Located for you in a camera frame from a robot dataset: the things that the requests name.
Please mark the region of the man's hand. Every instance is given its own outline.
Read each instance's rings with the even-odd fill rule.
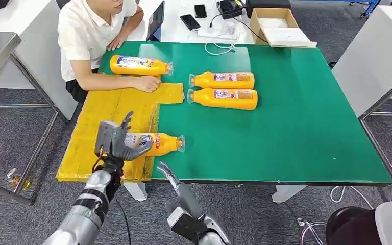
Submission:
[[[160,85],[161,81],[153,76],[135,77],[133,88],[139,89],[144,92],[152,93]]]
[[[110,42],[110,44],[107,45],[106,49],[110,51],[115,50],[115,48],[120,48],[124,41],[127,40],[128,35],[128,32],[119,32],[118,35],[116,35],[116,37]]]

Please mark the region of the juice bottle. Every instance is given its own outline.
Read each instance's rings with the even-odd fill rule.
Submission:
[[[13,168],[12,170],[10,170],[7,173],[7,176],[5,177],[5,180],[10,182],[11,185],[16,186],[19,181],[21,176],[20,175],[16,175],[16,168]],[[31,185],[31,182],[29,181],[29,179],[25,179],[25,181],[23,182],[21,189],[22,190],[26,190],[29,186]]]
[[[173,73],[172,62],[166,64],[156,59],[114,55],[110,59],[110,70],[115,74],[161,75]]]
[[[125,143],[129,147],[138,148],[150,139],[153,141],[153,146],[143,156],[163,156],[173,151],[185,151],[183,135],[173,137],[165,133],[127,133]]]
[[[258,104],[258,93],[251,89],[189,89],[187,102],[210,107],[254,110]]]
[[[200,75],[190,74],[188,76],[190,88],[198,86],[201,88],[246,88],[253,89],[255,76],[253,73],[211,73],[205,72]]]

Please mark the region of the silver robotic arm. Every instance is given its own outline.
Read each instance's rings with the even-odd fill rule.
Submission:
[[[121,186],[124,161],[134,160],[149,151],[153,144],[151,140],[138,149],[124,144],[132,114],[133,112],[128,113],[121,125],[111,121],[100,123],[95,154],[104,164],[94,166],[82,193],[44,245],[94,244],[109,211],[109,204]]]
[[[125,145],[128,123],[133,112],[127,114],[121,125],[102,121],[95,142],[95,154],[104,162],[94,165],[93,173],[82,193],[74,202],[58,229],[43,245],[92,245],[109,211],[109,204],[121,186],[124,161],[131,161],[151,149],[149,141],[138,149]],[[217,222],[205,215],[191,190],[181,183],[163,162],[158,167],[170,180],[180,205],[167,218],[171,229],[200,245],[230,245]]]
[[[219,223],[205,214],[187,184],[182,183],[170,167],[160,161],[157,170],[170,181],[178,195],[178,207],[166,203],[168,210],[173,210],[167,218],[169,227],[178,235],[200,245],[230,245],[226,233]]]

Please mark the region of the white shirt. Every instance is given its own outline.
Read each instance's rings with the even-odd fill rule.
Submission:
[[[59,13],[58,43],[61,47],[61,73],[65,81],[76,78],[71,60],[90,60],[91,69],[99,68],[107,45],[123,26],[124,17],[136,13],[134,0],[124,0],[122,11],[112,16],[107,24],[86,3],[86,0],[71,0]]]

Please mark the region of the blue metal frame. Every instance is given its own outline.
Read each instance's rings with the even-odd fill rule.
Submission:
[[[329,2],[350,2],[352,3],[369,3],[365,11],[360,15],[360,17],[365,17],[367,15],[370,15],[373,10],[376,8],[378,3],[381,0],[312,0],[312,1],[329,1]]]

